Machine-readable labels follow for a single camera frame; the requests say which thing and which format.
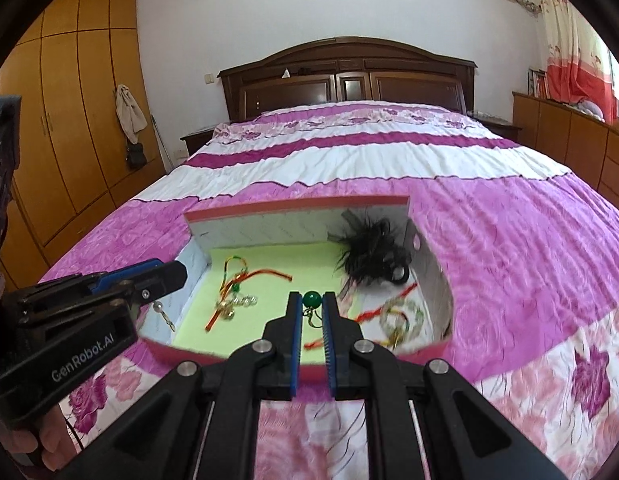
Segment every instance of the silver bolt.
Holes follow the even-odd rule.
[[[361,354],[368,354],[374,349],[374,343],[368,339],[358,339],[358,341],[353,344],[353,347]]]
[[[258,341],[254,341],[252,344],[252,349],[254,352],[258,352],[259,354],[267,354],[273,348],[273,344],[271,341],[267,341],[267,339],[259,339]]]
[[[198,365],[193,361],[183,361],[178,365],[176,371],[183,377],[190,377],[196,373]]]
[[[449,372],[449,365],[443,359],[434,359],[430,363],[430,370],[438,375],[443,375]]]

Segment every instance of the bedspread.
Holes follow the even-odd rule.
[[[619,211],[569,168],[442,108],[297,107],[222,126],[46,275],[171,260],[182,214],[261,200],[408,194],[455,300],[445,359],[571,479],[619,439]],[[139,342],[65,414],[91,441],[166,373]],[[257,478],[367,476],[365,412],[301,387],[260,414]]]

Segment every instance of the yellow-green paper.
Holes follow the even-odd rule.
[[[176,333],[173,345],[227,357],[236,348],[260,338],[267,321],[284,316],[292,290],[301,294],[309,290],[316,290],[321,295],[327,291],[338,294],[345,276],[342,270],[336,269],[342,252],[343,247],[332,242],[212,249],[209,251],[211,269],[203,276],[204,282]],[[250,271],[275,269],[292,275],[293,280],[288,282],[278,276],[261,274],[241,283],[240,293],[256,296],[258,303],[250,307],[237,307],[233,319],[219,319],[210,332],[205,332],[205,325],[215,311],[218,289],[223,280],[223,265],[230,256],[246,259]],[[228,277],[240,269],[240,261],[231,261],[227,270]],[[321,324],[316,316],[313,322],[317,326]],[[303,343],[314,341],[322,335],[322,330],[311,328],[307,318],[303,318]],[[300,361],[303,364],[324,363],[325,355],[322,349],[303,350]]]

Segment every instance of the hanging towel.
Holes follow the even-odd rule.
[[[136,132],[147,126],[147,120],[143,110],[140,109],[134,96],[125,85],[118,85],[116,89],[116,115],[118,115],[120,126],[129,142],[136,144],[138,142]]]

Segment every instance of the green bead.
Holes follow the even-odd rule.
[[[315,290],[310,290],[303,296],[303,305],[307,308],[318,308],[323,304],[323,298]]]

